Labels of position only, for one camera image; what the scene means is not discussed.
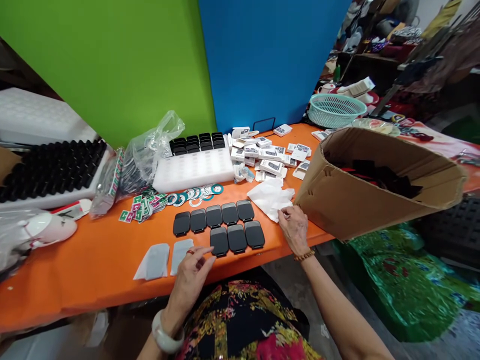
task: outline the black plastic case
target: black plastic case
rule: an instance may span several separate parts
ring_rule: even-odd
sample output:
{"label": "black plastic case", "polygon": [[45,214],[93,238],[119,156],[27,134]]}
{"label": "black plastic case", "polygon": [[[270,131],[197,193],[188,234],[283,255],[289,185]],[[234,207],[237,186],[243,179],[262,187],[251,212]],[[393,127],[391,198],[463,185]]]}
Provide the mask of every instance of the black plastic case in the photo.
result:
{"label": "black plastic case", "polygon": [[241,224],[231,225],[226,230],[228,247],[234,254],[241,254],[247,248],[244,227]]}
{"label": "black plastic case", "polygon": [[212,255],[217,258],[227,256],[229,252],[229,240],[227,238],[227,229],[217,227],[210,230],[210,246],[213,246]]}
{"label": "black plastic case", "polygon": [[201,233],[207,227],[207,216],[205,209],[194,210],[190,214],[190,229],[194,234]]}
{"label": "black plastic case", "polygon": [[234,225],[239,220],[239,213],[234,202],[229,202],[221,206],[221,216],[223,222],[227,225]]}
{"label": "black plastic case", "polygon": [[175,215],[175,220],[173,221],[173,234],[176,237],[186,235],[190,230],[190,212],[180,212]]}
{"label": "black plastic case", "polygon": [[254,208],[250,200],[239,200],[236,202],[236,209],[238,211],[238,217],[244,223],[252,221],[254,219],[255,213]]}
{"label": "black plastic case", "polygon": [[213,205],[206,208],[206,224],[214,229],[219,228],[224,222],[222,208],[220,205]]}
{"label": "black plastic case", "polygon": [[265,245],[265,236],[262,226],[258,221],[245,223],[246,242],[252,249],[261,249]]}

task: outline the blue wall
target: blue wall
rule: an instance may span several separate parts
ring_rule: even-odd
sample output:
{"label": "blue wall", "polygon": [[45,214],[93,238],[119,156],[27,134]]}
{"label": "blue wall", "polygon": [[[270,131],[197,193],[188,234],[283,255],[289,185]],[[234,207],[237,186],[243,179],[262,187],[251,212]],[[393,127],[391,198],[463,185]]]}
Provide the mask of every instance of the blue wall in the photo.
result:
{"label": "blue wall", "polygon": [[350,2],[199,0],[218,131],[298,122]]}

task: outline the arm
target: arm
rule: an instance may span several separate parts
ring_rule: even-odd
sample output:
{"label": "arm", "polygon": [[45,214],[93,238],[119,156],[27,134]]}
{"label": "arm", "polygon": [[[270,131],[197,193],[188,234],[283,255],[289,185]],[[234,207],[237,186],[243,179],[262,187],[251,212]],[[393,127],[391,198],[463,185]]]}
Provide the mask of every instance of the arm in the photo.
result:
{"label": "arm", "polygon": [[[310,251],[307,243],[307,215],[298,206],[278,212],[278,220],[288,245],[296,256]],[[344,359],[393,359],[369,323],[342,294],[315,256],[301,263],[313,295]]]}
{"label": "arm", "polygon": [[[211,253],[213,249],[213,247],[191,247],[189,251],[193,254],[187,253],[178,265],[175,285],[173,285],[168,304],[160,315],[161,328],[172,339],[177,339],[181,334],[180,331],[183,331],[184,321],[199,298],[207,275],[217,259],[215,256],[204,258],[204,255]],[[158,347],[153,335],[150,334],[137,360],[164,360],[168,356]]]}

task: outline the white bangle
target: white bangle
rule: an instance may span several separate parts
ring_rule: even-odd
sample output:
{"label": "white bangle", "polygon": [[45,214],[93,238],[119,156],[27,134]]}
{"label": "white bangle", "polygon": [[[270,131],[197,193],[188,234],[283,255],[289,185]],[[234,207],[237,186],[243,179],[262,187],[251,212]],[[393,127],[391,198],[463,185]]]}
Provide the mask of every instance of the white bangle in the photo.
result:
{"label": "white bangle", "polygon": [[160,310],[156,313],[153,321],[151,322],[151,334],[155,339],[157,346],[166,352],[169,355],[175,354],[177,351],[180,350],[182,345],[184,344],[185,340],[185,333],[184,330],[181,330],[181,339],[175,340],[164,333],[164,329],[162,328],[162,321],[161,321],[161,314],[163,310]]}

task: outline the green wall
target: green wall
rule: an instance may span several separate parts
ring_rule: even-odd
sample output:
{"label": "green wall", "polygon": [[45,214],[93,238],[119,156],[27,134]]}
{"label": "green wall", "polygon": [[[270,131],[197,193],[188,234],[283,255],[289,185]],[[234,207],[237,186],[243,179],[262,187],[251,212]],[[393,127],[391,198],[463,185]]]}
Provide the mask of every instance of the green wall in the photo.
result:
{"label": "green wall", "polygon": [[197,0],[0,0],[0,36],[114,147],[216,131]]}

